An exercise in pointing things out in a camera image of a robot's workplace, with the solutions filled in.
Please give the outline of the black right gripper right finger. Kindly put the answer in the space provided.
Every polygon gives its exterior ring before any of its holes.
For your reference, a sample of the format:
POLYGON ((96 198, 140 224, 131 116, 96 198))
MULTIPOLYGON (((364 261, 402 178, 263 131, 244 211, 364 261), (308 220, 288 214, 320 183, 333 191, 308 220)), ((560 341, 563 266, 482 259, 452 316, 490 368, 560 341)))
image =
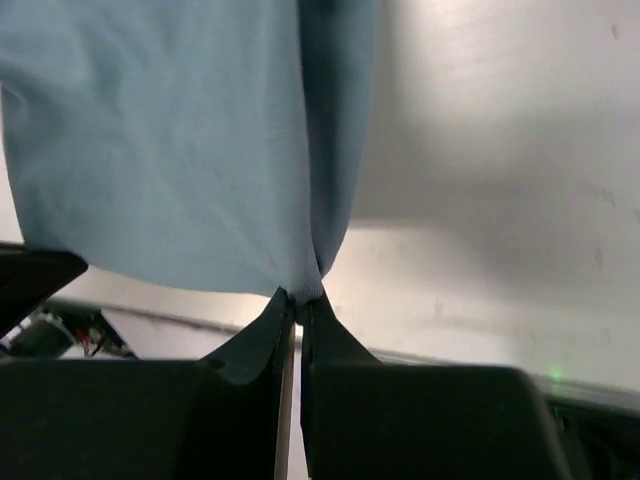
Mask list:
POLYGON ((566 479, 549 409, 522 371, 387 364, 326 297, 303 326, 301 426, 314 479, 566 479))

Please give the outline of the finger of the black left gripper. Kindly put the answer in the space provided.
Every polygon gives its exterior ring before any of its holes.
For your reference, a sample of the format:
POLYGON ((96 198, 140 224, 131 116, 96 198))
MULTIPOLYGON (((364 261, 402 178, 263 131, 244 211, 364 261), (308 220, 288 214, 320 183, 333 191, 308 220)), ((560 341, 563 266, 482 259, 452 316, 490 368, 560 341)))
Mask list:
POLYGON ((1 336, 42 302, 83 274, 88 264, 68 252, 30 250, 1 243, 1 336))

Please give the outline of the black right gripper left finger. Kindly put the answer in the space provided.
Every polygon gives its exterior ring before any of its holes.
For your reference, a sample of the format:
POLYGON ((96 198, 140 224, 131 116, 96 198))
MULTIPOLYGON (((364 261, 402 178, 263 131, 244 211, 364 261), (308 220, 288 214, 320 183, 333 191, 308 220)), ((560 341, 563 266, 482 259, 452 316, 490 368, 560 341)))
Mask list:
POLYGON ((277 291, 199 360, 4 360, 1 475, 283 479, 292 341, 277 291))

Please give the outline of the grey-blue t shirt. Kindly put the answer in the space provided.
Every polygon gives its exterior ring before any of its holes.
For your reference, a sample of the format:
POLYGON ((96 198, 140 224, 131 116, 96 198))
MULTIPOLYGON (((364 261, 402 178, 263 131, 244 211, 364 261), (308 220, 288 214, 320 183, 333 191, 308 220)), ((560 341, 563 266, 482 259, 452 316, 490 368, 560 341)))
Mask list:
POLYGON ((322 294, 371 106, 373 1, 5 1, 25 242, 187 290, 322 294))

